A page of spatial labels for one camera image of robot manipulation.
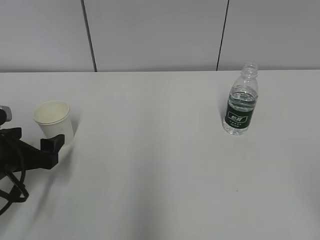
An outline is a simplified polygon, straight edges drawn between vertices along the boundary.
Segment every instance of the water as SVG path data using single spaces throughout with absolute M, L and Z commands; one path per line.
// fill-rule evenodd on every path
M 250 112 L 252 111 L 257 103 L 258 94 L 257 92 L 249 86 L 235 86 L 231 89 L 228 104 L 235 110 L 240 112 Z M 223 128 L 232 135 L 242 135 L 248 128 L 234 128 L 228 125 L 223 118 Z

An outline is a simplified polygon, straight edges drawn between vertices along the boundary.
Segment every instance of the white wall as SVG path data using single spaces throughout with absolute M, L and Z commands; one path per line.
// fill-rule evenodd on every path
M 319 0 L 230 0 L 219 70 L 320 69 Z
M 86 0 L 98 71 L 215 70 L 227 0 Z
M 0 72 L 93 71 L 80 0 L 1 0 Z

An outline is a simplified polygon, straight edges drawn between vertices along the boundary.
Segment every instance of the plastic water bottle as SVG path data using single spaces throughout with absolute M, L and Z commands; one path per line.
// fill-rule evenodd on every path
M 233 84 L 223 128 L 232 135 L 242 135 L 248 128 L 258 99 L 258 66 L 254 63 L 244 65 L 241 76 Z

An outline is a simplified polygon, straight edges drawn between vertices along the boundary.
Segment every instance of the table surface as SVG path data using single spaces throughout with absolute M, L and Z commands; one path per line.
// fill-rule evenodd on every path
M 1 73 L 3 128 L 39 147 L 32 111 L 63 100 L 76 133 L 54 169 L 27 172 L 0 239 L 320 239 L 320 70 L 260 71 L 233 136 L 221 115 L 239 74 Z

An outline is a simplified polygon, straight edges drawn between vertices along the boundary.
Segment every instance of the paper cup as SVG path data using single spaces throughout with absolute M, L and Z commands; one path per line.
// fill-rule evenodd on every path
M 44 102 L 33 112 L 33 119 L 48 139 L 64 134 L 65 146 L 74 139 L 70 109 L 63 101 Z

